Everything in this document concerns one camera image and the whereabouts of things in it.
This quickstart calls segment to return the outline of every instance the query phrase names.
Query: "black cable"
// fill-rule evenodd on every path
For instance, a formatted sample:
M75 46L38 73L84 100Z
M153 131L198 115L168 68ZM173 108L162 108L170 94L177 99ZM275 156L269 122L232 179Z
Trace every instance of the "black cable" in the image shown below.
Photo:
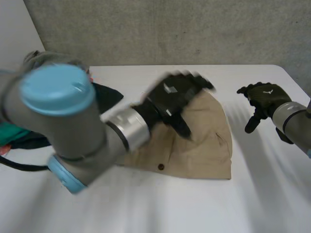
M45 171L48 166L37 166L28 164L19 164L0 156L0 163L20 171Z

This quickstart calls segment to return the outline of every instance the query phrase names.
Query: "teal cloth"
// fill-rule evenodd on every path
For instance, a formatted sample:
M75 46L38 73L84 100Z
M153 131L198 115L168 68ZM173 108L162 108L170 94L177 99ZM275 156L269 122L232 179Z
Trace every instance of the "teal cloth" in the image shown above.
M0 124L0 147L27 135L30 131L9 123Z

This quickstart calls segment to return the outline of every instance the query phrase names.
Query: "dark green robotic hand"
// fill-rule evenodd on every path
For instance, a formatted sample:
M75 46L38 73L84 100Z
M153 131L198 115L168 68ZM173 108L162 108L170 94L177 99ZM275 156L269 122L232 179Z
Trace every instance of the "dark green robotic hand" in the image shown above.
M250 104L255 107L254 115L245 126L247 133L253 132L262 119L272 118L279 106L292 101L280 86L271 83L250 84L247 87L240 88L237 93L244 94ZM282 141L292 144L279 129L276 131Z
M191 131L181 113L203 88L213 89L214 86L200 75L168 74L148 93L142 104L133 108L144 118L149 130L162 121L171 125L181 137L190 138Z

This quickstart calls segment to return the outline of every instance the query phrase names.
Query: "beige cloth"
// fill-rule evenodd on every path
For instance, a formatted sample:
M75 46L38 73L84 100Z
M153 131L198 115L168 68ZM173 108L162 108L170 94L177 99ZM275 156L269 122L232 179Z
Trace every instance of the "beige cloth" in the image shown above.
M124 165L181 178L231 179L232 140L218 101L202 92L184 110L192 134L181 138L158 124L151 140L124 158Z

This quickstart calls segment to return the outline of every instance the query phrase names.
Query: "gray wall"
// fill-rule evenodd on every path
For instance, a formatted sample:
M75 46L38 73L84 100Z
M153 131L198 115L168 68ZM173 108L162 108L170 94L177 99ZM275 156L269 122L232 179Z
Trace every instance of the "gray wall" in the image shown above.
M24 0L90 65L275 64L311 95L311 0Z

